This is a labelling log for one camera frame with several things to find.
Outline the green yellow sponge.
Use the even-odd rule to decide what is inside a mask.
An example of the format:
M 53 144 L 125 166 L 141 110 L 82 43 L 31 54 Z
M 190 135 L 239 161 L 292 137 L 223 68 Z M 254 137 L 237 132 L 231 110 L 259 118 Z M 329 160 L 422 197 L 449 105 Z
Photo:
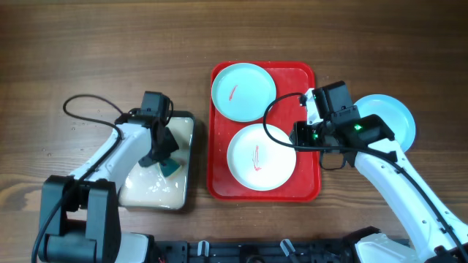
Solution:
M 159 162 L 159 169 L 164 178 L 168 178 L 176 174 L 180 168 L 182 168 L 181 164 L 172 158 Z

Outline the white plate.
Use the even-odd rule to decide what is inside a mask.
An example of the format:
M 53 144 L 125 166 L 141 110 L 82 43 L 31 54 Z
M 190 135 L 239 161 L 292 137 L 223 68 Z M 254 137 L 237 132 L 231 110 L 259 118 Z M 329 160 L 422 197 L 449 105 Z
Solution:
M 252 124 L 238 131 L 227 148 L 227 165 L 232 176 L 255 191 L 270 191 L 285 184 L 297 161 L 289 137 L 270 124 Z

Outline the light blue plate front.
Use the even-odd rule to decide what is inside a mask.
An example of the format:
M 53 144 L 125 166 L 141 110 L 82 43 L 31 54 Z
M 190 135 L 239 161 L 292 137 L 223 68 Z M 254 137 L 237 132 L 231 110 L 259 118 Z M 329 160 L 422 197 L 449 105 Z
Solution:
M 395 134 L 401 149 L 408 151 L 416 136 L 416 125 L 412 113 L 398 99 L 384 94 L 372 94 L 359 99 L 355 105 L 361 117 L 378 115 Z

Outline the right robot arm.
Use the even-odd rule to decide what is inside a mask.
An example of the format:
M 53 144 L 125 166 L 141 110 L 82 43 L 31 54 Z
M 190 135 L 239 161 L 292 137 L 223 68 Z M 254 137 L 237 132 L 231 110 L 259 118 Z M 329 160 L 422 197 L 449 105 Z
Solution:
M 361 262 L 389 256 L 419 262 L 467 261 L 467 225 L 422 179 L 379 116 L 298 121 L 291 141 L 299 151 L 342 154 L 378 190 L 412 241 L 408 248 L 384 245 L 381 234 L 362 237 L 354 245 Z

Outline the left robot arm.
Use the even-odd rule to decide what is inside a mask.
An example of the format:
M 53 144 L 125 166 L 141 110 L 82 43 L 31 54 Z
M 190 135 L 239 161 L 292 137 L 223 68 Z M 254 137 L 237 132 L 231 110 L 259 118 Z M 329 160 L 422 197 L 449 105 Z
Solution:
M 33 262 L 155 262 L 154 237 L 124 233 L 118 192 L 139 164 L 169 164 L 178 149 L 167 127 L 169 110 L 123 113 L 89 163 L 69 176 L 51 175 L 42 186 Z

